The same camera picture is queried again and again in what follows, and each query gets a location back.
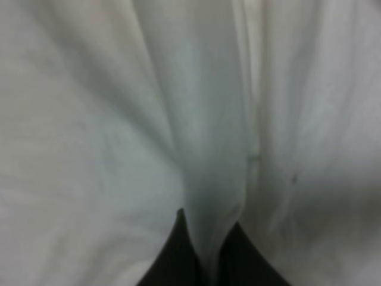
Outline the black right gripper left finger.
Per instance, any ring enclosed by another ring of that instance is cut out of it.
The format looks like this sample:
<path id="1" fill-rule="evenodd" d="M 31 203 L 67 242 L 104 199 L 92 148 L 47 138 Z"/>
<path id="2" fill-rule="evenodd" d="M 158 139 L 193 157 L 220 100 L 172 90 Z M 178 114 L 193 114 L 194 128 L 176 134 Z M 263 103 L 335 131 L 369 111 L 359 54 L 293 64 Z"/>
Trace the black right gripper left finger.
<path id="1" fill-rule="evenodd" d="M 167 241 L 138 286 L 202 284 L 199 260 L 189 238 L 184 210 L 180 209 Z"/>

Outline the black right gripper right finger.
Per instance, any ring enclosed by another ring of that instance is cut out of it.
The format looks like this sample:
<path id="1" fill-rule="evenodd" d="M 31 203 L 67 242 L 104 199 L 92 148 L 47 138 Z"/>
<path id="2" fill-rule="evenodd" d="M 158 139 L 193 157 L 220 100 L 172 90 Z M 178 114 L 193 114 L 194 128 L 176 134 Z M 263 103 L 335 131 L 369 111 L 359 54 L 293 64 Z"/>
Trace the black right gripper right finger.
<path id="1" fill-rule="evenodd" d="M 289 286 L 289 283 L 266 261 L 236 223 L 220 251 L 217 285 Z"/>

